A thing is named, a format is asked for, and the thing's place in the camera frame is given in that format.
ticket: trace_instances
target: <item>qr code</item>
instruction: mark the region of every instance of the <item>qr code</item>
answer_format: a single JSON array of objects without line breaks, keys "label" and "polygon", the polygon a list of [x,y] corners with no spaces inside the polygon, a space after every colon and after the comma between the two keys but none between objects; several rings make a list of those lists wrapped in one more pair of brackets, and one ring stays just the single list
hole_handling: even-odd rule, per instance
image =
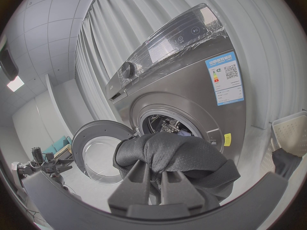
[{"label": "qr code", "polygon": [[227,67],[224,67],[224,70],[225,70],[227,79],[233,79],[233,78],[239,76],[239,73],[238,73],[238,69],[237,69],[237,65],[236,65],[236,64],[233,64],[233,65],[229,65],[229,66],[227,66]]}]

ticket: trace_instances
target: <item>white curtain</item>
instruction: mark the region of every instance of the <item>white curtain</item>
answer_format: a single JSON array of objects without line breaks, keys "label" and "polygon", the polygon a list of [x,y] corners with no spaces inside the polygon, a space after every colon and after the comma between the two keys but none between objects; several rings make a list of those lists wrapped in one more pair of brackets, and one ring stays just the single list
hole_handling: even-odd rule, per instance
[{"label": "white curtain", "polygon": [[105,85],[153,32],[187,9],[206,3],[238,55],[247,123],[269,122],[307,109],[307,43],[282,0],[94,0],[79,33],[76,70],[91,113],[119,119]]}]

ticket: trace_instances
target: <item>ceiling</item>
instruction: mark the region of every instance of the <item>ceiling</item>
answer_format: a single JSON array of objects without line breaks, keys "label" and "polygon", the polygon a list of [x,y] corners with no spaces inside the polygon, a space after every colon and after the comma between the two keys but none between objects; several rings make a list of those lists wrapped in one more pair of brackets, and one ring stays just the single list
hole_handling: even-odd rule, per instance
[{"label": "ceiling", "polygon": [[77,36],[91,1],[21,2],[3,33],[25,85],[12,92],[0,69],[0,126],[13,127],[12,114],[47,90],[45,74],[54,86],[74,79]]}]

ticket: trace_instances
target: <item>perforated basket side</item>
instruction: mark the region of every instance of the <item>perforated basket side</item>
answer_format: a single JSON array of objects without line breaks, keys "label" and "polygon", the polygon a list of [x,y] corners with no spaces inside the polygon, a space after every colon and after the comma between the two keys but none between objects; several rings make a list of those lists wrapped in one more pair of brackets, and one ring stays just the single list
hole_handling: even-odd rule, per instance
[{"label": "perforated basket side", "polygon": [[286,152],[302,157],[307,153],[307,116],[274,125],[278,144]]},{"label": "perforated basket side", "polygon": [[262,176],[264,176],[267,172],[270,172],[270,171],[275,172],[275,164],[272,159],[273,151],[274,151],[274,147],[273,147],[273,141],[271,138],[271,142],[269,143],[266,153],[264,154],[263,159],[261,161],[260,170],[261,170]]}]

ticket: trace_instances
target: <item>plastic protective film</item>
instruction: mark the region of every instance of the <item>plastic protective film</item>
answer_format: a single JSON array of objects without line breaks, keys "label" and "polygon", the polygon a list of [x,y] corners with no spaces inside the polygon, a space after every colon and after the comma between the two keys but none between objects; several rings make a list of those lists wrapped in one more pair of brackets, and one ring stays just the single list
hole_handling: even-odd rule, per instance
[{"label": "plastic protective film", "polygon": [[217,36],[227,34],[206,4],[185,11],[152,34],[127,59],[134,67],[131,78],[123,78],[121,68],[117,71],[122,88]]}]

